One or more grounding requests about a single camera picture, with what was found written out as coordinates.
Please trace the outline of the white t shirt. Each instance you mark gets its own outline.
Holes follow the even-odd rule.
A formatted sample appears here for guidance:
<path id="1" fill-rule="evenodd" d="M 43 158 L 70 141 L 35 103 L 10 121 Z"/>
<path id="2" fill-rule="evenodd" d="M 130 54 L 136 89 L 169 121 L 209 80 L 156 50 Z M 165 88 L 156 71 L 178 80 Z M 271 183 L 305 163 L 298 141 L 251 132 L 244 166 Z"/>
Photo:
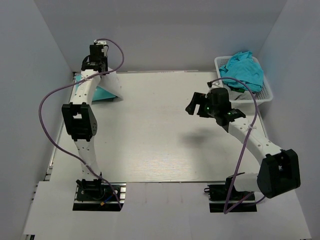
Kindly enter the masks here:
<path id="1" fill-rule="evenodd" d="M 123 100 L 122 86 L 116 71 L 101 76 L 98 86 Z"/>

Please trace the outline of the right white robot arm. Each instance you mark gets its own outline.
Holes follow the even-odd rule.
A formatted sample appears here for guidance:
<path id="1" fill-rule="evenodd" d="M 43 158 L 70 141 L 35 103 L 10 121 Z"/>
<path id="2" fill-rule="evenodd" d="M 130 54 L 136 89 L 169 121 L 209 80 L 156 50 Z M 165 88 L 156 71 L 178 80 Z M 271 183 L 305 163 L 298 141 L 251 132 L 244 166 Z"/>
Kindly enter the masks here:
<path id="1" fill-rule="evenodd" d="M 195 92 L 185 110 L 189 115 L 214 118 L 259 163 L 258 173 L 242 173 L 226 178 L 225 192 L 229 198 L 236 200 L 243 193 L 259 192 L 271 199 L 301 186 L 297 153 L 269 141 L 241 110 L 232 107 L 225 88 L 212 88 L 208 93 Z"/>

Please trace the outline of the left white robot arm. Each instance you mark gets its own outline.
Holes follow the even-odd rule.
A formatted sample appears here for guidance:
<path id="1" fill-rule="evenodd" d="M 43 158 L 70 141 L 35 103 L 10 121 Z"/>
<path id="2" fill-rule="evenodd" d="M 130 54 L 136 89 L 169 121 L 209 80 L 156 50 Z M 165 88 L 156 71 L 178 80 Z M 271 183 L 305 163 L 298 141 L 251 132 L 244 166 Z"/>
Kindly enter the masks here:
<path id="1" fill-rule="evenodd" d="M 82 62 L 80 79 L 77 82 L 75 94 L 70 103 L 61 108 L 67 133 L 74 141 L 79 157 L 84 161 L 81 164 L 82 178 L 92 181 L 100 175 L 94 139 L 98 131 L 98 124 L 91 109 L 93 96 L 101 81 L 101 76 L 89 76 L 101 73 L 108 69 L 107 51 L 109 46 L 105 40 L 95 41 L 89 46 L 89 55 Z"/>

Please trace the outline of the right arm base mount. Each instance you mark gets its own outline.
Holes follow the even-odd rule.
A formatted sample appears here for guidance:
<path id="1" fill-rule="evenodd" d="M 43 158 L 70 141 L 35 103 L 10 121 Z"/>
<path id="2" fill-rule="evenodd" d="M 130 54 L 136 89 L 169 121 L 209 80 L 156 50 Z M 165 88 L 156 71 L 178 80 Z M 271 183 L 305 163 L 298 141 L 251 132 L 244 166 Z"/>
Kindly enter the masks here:
<path id="1" fill-rule="evenodd" d="M 228 176 L 225 182 L 210 183 L 204 188 L 204 193 L 208 195 L 209 211 L 210 213 L 223 213 L 225 202 L 227 200 L 228 191 L 233 176 Z M 238 201 L 242 200 L 249 194 L 248 191 L 237 191 L 233 186 L 229 197 L 227 210 L 231 208 Z M 253 213 L 257 212 L 255 195 L 250 195 L 240 205 L 233 208 L 231 213 Z"/>

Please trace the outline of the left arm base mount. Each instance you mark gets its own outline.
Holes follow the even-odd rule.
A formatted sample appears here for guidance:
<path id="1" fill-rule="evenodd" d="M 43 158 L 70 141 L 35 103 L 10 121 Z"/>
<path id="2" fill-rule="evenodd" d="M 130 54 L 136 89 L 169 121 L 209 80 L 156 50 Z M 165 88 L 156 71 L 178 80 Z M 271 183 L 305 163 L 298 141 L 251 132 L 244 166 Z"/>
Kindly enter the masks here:
<path id="1" fill-rule="evenodd" d="M 100 179 L 77 180 L 73 211 L 119 212 L 126 197 L 126 184 L 108 185 Z"/>

